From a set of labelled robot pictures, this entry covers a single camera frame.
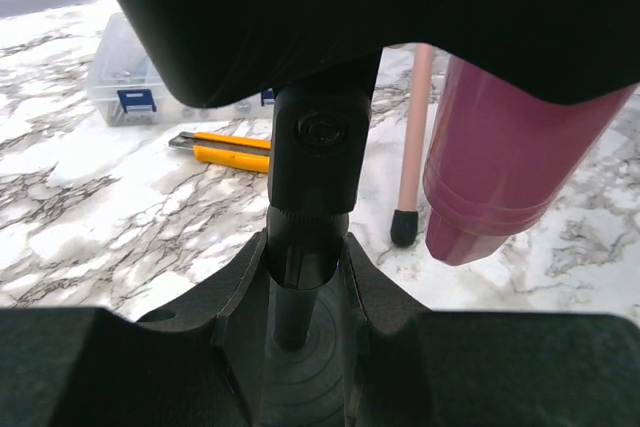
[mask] pink rod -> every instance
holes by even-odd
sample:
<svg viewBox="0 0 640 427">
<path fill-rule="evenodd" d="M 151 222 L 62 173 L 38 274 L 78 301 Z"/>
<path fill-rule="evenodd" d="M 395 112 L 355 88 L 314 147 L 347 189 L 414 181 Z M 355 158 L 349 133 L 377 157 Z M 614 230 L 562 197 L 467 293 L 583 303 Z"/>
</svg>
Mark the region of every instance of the pink rod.
<svg viewBox="0 0 640 427">
<path fill-rule="evenodd" d="M 400 178 L 400 194 L 398 196 L 398 210 L 402 212 L 417 210 L 418 188 L 422 177 L 424 134 L 429 110 L 432 63 L 433 48 L 428 44 L 418 44 L 411 74 L 407 133 L 404 139 L 402 177 Z"/>
</svg>

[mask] clear plastic container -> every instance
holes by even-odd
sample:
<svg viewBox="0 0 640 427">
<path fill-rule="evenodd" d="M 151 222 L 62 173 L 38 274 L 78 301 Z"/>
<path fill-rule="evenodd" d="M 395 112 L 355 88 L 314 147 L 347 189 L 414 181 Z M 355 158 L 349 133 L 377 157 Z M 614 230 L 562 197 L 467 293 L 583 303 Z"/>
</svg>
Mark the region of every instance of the clear plastic container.
<svg viewBox="0 0 640 427">
<path fill-rule="evenodd" d="M 167 90 L 124 14 L 111 16 L 86 81 L 87 96 L 112 126 L 269 118 L 273 93 L 219 109 L 194 109 Z"/>
</svg>

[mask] box cutter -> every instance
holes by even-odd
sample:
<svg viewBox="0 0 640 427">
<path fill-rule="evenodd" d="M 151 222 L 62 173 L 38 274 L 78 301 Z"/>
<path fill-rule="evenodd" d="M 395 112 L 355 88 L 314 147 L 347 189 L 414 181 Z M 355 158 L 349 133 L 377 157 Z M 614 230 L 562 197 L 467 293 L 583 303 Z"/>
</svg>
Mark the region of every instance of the box cutter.
<svg viewBox="0 0 640 427">
<path fill-rule="evenodd" d="M 181 132 L 169 141 L 170 147 L 188 149 L 200 162 L 226 165 L 249 172 L 269 172 L 271 141 L 210 134 Z"/>
</svg>

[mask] marble table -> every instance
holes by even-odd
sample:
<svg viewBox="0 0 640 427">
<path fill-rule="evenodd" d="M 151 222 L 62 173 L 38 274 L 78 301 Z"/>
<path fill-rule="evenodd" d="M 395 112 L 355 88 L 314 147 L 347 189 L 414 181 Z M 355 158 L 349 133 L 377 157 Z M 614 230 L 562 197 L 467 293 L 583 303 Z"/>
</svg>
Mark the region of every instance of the marble table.
<svg viewBox="0 0 640 427">
<path fill-rule="evenodd" d="M 109 128 L 83 80 L 113 0 L 0 21 L 0 306 L 101 305 L 135 319 L 223 267 L 264 226 L 266 178 L 167 147 L 198 128 L 265 138 L 270 121 Z M 351 230 L 436 309 L 611 312 L 640 322 L 640 97 L 534 228 L 448 267 L 423 235 L 389 239 L 411 46 L 385 53 Z M 447 55 L 434 66 L 433 124 Z M 421 225 L 427 205 L 421 196 Z"/>
</svg>

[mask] circular black base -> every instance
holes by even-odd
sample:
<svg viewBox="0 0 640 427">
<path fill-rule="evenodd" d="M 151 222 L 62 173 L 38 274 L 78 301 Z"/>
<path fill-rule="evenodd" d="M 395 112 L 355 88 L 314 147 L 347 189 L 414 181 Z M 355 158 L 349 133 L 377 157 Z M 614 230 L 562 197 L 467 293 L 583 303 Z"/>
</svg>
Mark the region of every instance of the circular black base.
<svg viewBox="0 0 640 427">
<path fill-rule="evenodd" d="M 339 352 L 336 275 L 320 288 L 307 343 L 287 352 L 273 341 L 274 291 L 269 303 L 262 425 L 334 427 L 344 425 L 344 391 Z"/>
<path fill-rule="evenodd" d="M 418 235 L 418 212 L 397 210 L 391 222 L 391 241 L 397 247 L 410 247 Z"/>
</svg>

